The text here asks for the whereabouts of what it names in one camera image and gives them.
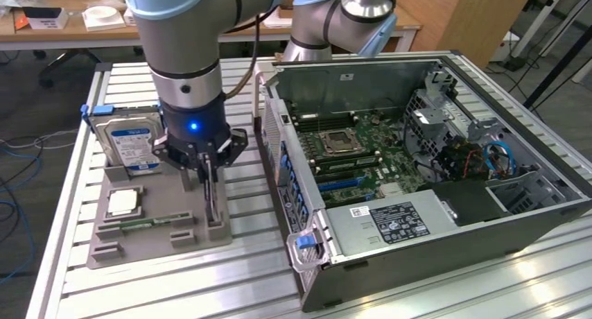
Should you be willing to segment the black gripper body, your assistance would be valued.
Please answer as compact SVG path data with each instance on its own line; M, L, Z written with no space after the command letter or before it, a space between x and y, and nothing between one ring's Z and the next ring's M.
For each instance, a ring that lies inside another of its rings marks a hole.
M167 149L171 160L193 160L199 153L217 153L215 160L229 160L231 128L226 120L226 95L219 95L207 105L182 108L165 101L162 111L169 129Z

